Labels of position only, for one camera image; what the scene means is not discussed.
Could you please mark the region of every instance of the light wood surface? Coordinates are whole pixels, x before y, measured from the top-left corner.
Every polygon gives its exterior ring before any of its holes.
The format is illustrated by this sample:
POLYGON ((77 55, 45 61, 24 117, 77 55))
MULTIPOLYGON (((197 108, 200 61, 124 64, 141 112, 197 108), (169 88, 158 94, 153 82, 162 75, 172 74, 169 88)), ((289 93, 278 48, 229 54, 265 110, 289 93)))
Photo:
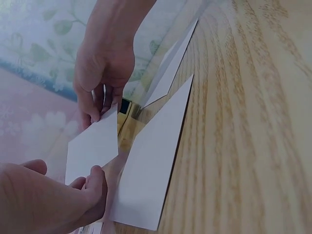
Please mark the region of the light wood surface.
POLYGON ((200 14, 170 94, 121 133, 129 148, 195 74, 157 233, 312 234, 311 11, 311 0, 188 0, 163 42, 200 14))

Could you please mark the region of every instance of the hand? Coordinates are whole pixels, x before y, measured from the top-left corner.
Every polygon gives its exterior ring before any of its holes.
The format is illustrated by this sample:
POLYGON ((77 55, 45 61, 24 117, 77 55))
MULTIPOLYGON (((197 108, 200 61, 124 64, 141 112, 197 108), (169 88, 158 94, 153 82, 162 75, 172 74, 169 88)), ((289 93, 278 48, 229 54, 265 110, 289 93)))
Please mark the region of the hand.
POLYGON ((99 121, 112 105, 118 104, 120 109, 123 89, 135 65, 134 37, 155 1, 97 0, 77 53, 74 73, 84 129, 92 121, 99 121))
POLYGON ((70 186, 46 177, 46 172, 42 160, 0 164, 1 232, 66 234, 103 217, 107 183, 99 166, 70 186))
POLYGON ((92 121, 99 121, 100 115, 112 105, 118 104, 120 110, 123 89, 134 69, 135 56, 131 43, 110 48, 94 34, 88 34, 77 54, 74 90, 84 129, 92 121))

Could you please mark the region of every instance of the floral fabric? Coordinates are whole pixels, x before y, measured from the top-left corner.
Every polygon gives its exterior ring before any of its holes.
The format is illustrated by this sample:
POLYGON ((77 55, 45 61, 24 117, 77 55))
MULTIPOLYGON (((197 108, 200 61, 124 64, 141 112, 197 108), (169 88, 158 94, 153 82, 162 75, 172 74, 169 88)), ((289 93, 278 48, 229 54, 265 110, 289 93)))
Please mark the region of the floral fabric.
MULTIPOLYGON (((96 0, 1 0, 0 66, 63 97, 72 89, 76 53, 96 0)), ((135 37, 136 66, 124 96, 140 79, 185 0, 158 0, 135 37)))

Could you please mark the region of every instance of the white paper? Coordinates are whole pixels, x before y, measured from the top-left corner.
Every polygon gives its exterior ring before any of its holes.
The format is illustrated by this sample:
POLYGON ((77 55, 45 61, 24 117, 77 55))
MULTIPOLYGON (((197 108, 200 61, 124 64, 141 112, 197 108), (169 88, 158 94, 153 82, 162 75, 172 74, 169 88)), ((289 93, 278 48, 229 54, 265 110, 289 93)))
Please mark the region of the white paper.
POLYGON ((65 184, 86 177, 94 165, 104 166, 118 155, 117 106, 106 112, 68 144, 65 184))
POLYGON ((192 85, 191 76, 136 136, 110 219, 156 231, 192 85))
POLYGON ((176 73, 179 69, 179 66, 182 62, 183 56, 187 49, 187 46, 192 38, 193 32, 196 28, 198 20, 195 21, 193 26, 190 28, 187 36, 185 37, 183 43, 179 47, 178 51, 176 52, 175 56, 173 57, 172 61, 170 62, 167 70, 165 71, 164 75, 160 79, 159 83, 157 84, 155 90, 147 100, 147 102, 143 105, 142 108, 152 104, 153 102, 157 101, 158 99, 166 96, 170 90, 172 82, 176 76, 176 73))
POLYGON ((103 223, 92 223, 79 228, 78 234, 101 234, 103 223))
POLYGON ((93 223, 92 234, 101 234, 103 223, 93 223))
POLYGON ((172 50, 174 49, 175 46, 176 46, 176 43, 174 43, 173 46, 171 46, 171 48, 165 53, 164 58, 162 59, 159 67, 161 67, 163 65, 164 61, 166 60, 168 55, 172 52, 172 50))

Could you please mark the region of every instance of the table surface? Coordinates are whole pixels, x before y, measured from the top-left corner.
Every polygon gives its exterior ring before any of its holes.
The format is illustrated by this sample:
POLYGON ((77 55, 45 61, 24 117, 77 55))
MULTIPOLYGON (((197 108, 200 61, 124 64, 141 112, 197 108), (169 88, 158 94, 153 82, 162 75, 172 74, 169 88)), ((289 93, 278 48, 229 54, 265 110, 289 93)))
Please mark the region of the table surface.
POLYGON ((127 148, 195 74, 157 233, 312 233, 311 9, 310 0, 188 0, 163 41, 199 16, 170 94, 121 132, 127 148))

